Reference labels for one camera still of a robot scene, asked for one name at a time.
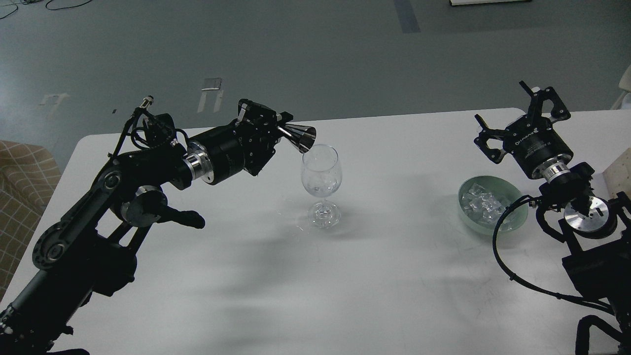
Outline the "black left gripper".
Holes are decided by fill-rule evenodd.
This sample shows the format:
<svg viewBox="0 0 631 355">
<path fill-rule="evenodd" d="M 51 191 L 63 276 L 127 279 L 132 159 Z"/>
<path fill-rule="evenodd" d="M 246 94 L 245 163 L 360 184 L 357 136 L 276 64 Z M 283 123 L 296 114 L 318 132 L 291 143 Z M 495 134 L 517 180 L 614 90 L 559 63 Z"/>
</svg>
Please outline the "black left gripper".
<svg viewBox="0 0 631 355">
<path fill-rule="evenodd" d="M 286 124 L 291 119 L 293 115 L 288 112 L 240 99 L 237 123 L 212 128 L 188 141 L 186 160 L 192 177 L 216 185 L 241 171 L 259 175 L 275 155 L 280 135 L 290 133 Z"/>
</svg>

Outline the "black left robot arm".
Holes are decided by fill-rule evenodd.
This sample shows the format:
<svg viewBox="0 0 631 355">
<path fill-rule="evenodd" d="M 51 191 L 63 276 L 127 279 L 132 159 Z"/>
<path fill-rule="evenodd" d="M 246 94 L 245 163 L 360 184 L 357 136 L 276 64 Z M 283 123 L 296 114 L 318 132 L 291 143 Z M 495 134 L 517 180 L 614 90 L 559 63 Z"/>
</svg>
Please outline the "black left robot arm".
<svg viewBox="0 0 631 355">
<path fill-rule="evenodd" d="M 293 115 L 248 99 L 238 103 L 229 124 L 178 141 L 183 130 L 168 114 L 151 114 L 148 95 L 120 133 L 115 150 L 90 189 L 38 239 L 32 260 L 38 272 L 1 313 L 3 355 L 44 355 L 93 293 L 112 296 L 135 280 L 136 253 L 153 224 L 202 229 L 196 211 L 168 205 L 162 186 L 187 189 L 196 179 L 219 184 L 241 171 L 252 176 L 290 140 L 301 153 L 313 146 L 293 134 Z"/>
</svg>

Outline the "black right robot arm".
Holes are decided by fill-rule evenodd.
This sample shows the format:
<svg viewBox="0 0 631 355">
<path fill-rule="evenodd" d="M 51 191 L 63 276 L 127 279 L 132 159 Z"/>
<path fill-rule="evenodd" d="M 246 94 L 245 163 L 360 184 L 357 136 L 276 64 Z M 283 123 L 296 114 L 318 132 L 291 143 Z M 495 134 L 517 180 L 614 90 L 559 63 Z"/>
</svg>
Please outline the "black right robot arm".
<svg viewBox="0 0 631 355">
<path fill-rule="evenodd" d="M 590 164 L 569 166 L 574 153 L 554 130 L 554 124 L 570 119 L 571 113 L 554 87 L 532 90 L 524 81 L 519 85 L 528 94 L 530 103 L 526 113 L 506 128 L 489 128 L 479 114 L 475 115 L 481 127 L 475 145 L 490 161 L 499 164 L 505 155 L 511 155 L 528 179 L 544 180 L 539 196 L 521 196 L 502 212 L 492 233 L 496 263 L 511 281 L 523 287 L 615 317 L 617 328 L 595 315 L 581 318 L 575 336 L 577 355 L 589 353 L 592 327 L 618 342 L 618 354 L 628 355 L 630 198 L 623 191 L 609 200 L 596 196 L 591 186 L 595 172 Z M 526 281 L 500 257 L 499 229 L 507 216 L 523 205 L 535 209 L 536 221 L 545 234 L 568 247 L 569 254 L 561 262 L 577 296 L 552 292 Z"/>
</svg>

